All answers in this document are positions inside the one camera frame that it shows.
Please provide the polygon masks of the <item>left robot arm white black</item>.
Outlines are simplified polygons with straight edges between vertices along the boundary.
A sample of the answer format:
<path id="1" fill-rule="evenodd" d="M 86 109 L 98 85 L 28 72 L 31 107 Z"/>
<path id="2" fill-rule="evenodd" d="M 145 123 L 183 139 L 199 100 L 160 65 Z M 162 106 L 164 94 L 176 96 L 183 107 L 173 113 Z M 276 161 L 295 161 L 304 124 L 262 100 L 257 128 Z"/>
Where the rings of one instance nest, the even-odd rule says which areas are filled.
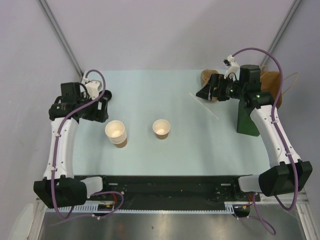
<path id="1" fill-rule="evenodd" d="M 33 190 L 50 209 L 83 205 L 94 194 L 105 200 L 111 188 L 100 176 L 75 179 L 73 150 L 80 119 L 104 123 L 108 119 L 109 90 L 102 83 L 67 82 L 60 85 L 58 96 L 48 110 L 51 121 L 49 159 L 42 180 L 35 181 Z"/>

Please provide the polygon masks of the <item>stack of paper cups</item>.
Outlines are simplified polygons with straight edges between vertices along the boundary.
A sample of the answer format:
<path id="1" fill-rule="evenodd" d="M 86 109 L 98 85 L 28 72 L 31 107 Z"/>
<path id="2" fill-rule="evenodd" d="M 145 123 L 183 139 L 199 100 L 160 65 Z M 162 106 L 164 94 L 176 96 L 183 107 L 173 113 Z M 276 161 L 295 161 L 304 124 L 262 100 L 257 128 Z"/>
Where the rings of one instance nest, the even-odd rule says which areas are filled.
<path id="1" fill-rule="evenodd" d="M 112 120 L 105 126 L 105 134 L 117 148 L 127 145 L 127 132 L 125 125 L 119 120 Z"/>

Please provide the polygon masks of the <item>single brown paper cup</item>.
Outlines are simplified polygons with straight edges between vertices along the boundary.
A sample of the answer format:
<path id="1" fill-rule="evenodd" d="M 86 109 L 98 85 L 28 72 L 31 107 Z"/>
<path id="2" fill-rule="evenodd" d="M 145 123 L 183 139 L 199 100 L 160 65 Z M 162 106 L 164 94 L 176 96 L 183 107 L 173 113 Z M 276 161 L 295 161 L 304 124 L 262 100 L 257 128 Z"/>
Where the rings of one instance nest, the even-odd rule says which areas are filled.
<path id="1" fill-rule="evenodd" d="M 153 123 L 152 130 L 158 139 L 164 140 L 169 135 L 171 125 L 165 119 L 158 119 Z"/>

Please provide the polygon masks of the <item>black plastic cup lid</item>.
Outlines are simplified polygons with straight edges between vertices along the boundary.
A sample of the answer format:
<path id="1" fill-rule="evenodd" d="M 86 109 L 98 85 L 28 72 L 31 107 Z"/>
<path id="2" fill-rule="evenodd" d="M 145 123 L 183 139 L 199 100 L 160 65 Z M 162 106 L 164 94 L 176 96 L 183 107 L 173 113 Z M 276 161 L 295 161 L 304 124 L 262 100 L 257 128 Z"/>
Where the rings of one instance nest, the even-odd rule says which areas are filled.
<path id="1" fill-rule="evenodd" d="M 110 101 L 110 100 L 112 99 L 112 93 L 111 93 L 111 91 L 105 90 L 102 98 L 103 98 L 106 102 Z"/>

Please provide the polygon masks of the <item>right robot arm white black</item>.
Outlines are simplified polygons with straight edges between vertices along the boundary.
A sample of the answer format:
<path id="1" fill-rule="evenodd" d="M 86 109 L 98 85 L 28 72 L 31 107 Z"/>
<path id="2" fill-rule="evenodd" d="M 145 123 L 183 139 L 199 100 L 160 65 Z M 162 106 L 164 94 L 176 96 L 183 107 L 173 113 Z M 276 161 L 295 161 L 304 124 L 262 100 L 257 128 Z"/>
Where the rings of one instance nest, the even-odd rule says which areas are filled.
<path id="1" fill-rule="evenodd" d="M 267 197 L 300 192 L 310 177 L 313 167 L 302 161 L 294 150 L 273 108 L 272 93 L 262 88 L 261 70 L 257 65 L 242 65 L 239 77 L 206 69 L 201 72 L 198 98 L 212 101 L 239 100 L 239 111 L 244 111 L 257 128 L 267 151 L 270 168 L 259 175 L 245 175 L 230 188 L 231 196 L 242 201 L 249 192 Z"/>

